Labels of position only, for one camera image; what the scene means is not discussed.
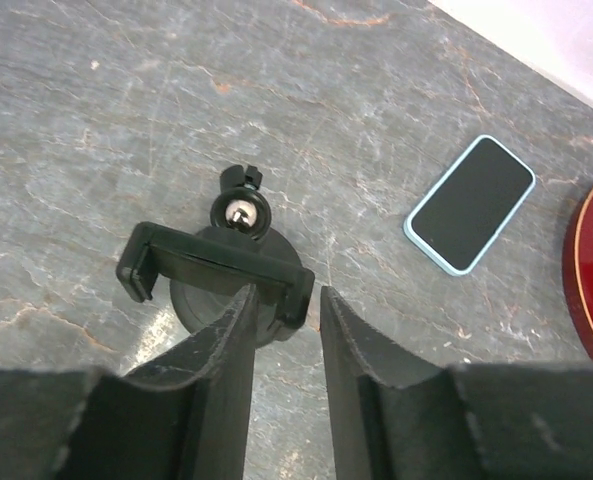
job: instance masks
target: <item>black phone screen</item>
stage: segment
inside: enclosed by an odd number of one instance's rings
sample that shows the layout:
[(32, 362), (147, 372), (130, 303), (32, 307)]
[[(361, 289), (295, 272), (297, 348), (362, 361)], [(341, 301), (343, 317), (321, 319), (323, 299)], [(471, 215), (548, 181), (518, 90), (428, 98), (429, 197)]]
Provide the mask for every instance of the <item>black phone screen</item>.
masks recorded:
[(436, 253), (466, 270), (533, 183), (529, 169), (482, 138), (411, 220)]

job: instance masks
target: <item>white wall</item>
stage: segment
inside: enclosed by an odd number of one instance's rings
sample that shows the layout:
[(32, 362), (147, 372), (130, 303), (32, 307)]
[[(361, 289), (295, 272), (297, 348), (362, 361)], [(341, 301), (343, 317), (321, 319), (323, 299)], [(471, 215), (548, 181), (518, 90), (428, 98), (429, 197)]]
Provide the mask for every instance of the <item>white wall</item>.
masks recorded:
[(593, 107), (593, 0), (431, 0)]

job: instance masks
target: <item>smartphone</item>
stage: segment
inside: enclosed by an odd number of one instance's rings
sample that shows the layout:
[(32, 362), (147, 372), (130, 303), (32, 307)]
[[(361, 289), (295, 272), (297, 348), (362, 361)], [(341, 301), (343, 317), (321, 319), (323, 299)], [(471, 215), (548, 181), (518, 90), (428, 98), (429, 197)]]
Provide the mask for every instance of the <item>smartphone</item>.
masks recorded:
[(534, 172), (489, 135), (458, 157), (412, 210), (403, 230), (450, 275), (465, 275), (536, 184)]

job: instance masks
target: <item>light blue phone case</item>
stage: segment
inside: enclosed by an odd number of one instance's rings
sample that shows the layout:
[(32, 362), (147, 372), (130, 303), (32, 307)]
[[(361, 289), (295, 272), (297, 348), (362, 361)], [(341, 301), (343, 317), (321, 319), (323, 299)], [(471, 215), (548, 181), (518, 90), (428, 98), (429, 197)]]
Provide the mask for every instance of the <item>light blue phone case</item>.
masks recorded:
[[(476, 258), (474, 258), (474, 260), (472, 260), (472, 263), (466, 269), (459, 270), (459, 269), (455, 268), (453, 265), (451, 265), (442, 256), (440, 256), (438, 254), (438, 252), (436, 252), (436, 250), (434, 250), (432, 247), (430, 247), (427, 244), (427, 242), (425, 242), (414, 231), (414, 229), (412, 228), (412, 220), (414, 219), (414, 216), (420, 211), (420, 209), (423, 208), (423, 205), (425, 205), (425, 203), (427, 203), (427, 201), (432, 197), (432, 195), (436, 192), (436, 190), (438, 190), (440, 188), (440, 186), (445, 182), (445, 180), (447, 180), (449, 178), (449, 176), (452, 174), (452, 172), (454, 170), (456, 170), (458, 165), (460, 165), (460, 163), (467, 157), (469, 152), (471, 152), (476, 147), (478, 142), (480, 142), (481, 140), (483, 140), (485, 138), (492, 140), (499, 147), (501, 147), (503, 150), (505, 150), (512, 158), (514, 158), (514, 160), (516, 160), (523, 167), (525, 167), (525, 169), (530, 173), (530, 175), (532, 177), (532, 182), (530, 183), (529, 187), (527, 187), (527, 189), (525, 190), (525, 193), (516, 202), (516, 205), (514, 205), (514, 207), (510, 210), (510, 212), (505, 217), (505, 219), (500, 223), (500, 225), (496, 229), (496, 232), (494, 233), (494, 235), (489, 239), (489, 241), (485, 244), (485, 246), (481, 249), (481, 251), (478, 252), (478, 255), (476, 255)], [(481, 257), (489, 249), (489, 247), (494, 242), (494, 240), (496, 240), (496, 238), (498, 237), (500, 232), (503, 230), (505, 225), (507, 225), (507, 222), (509, 222), (509, 220), (512, 218), (514, 213), (516, 213), (516, 210), (518, 210), (518, 207), (520, 207), (521, 204), (525, 201), (525, 198), (527, 198), (527, 195), (529, 195), (529, 192), (532, 191), (532, 189), (534, 188), (534, 185), (536, 185), (536, 176), (534, 175), (534, 172), (532, 171), (531, 168), (529, 168), (527, 165), (525, 165), (525, 163), (522, 160), (520, 160), (516, 155), (514, 155), (511, 151), (509, 151), (509, 149), (507, 147), (505, 147), (502, 143), (500, 143), (494, 137), (491, 137), (489, 135), (481, 135), (476, 140), (474, 140), (469, 147), (467, 147), (467, 150), (465, 150), (462, 153), (462, 155), (460, 157), (458, 157), (458, 159), (454, 162), (454, 164), (451, 167), (449, 167), (449, 170), (447, 170), (445, 172), (445, 174), (441, 177), (441, 179), (432, 187), (432, 189), (427, 193), (427, 195), (425, 195), (425, 197), (420, 201), (420, 203), (418, 205), (416, 205), (414, 210), (412, 210), (412, 213), (410, 213), (409, 216), (407, 217), (407, 219), (405, 220), (405, 223), (403, 224), (403, 230), (405, 232), (405, 235), (407, 235), (407, 237), (418, 248), (420, 248), (429, 258), (431, 258), (436, 264), (438, 264), (438, 266), (440, 268), (445, 270), (450, 275), (454, 275), (454, 276), (465, 275), (472, 271), (472, 269), (476, 266), (476, 264), (481, 259)]]

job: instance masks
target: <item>gray marble countertop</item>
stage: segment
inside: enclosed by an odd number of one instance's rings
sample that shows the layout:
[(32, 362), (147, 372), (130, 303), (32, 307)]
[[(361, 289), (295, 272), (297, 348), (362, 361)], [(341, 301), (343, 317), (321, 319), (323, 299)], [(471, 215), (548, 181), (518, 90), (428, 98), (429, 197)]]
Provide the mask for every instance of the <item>gray marble countertop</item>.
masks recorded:
[[(538, 185), (472, 274), (403, 235), (480, 133)], [(208, 223), (257, 165), (317, 276), (307, 326), (258, 352), (246, 477), (331, 479), (318, 324), (332, 284), (438, 364), (585, 360), (563, 234), (593, 184), (593, 110), (420, 0), (0, 0), (0, 366), (125, 372), (186, 333), (114, 277), (139, 221)]]

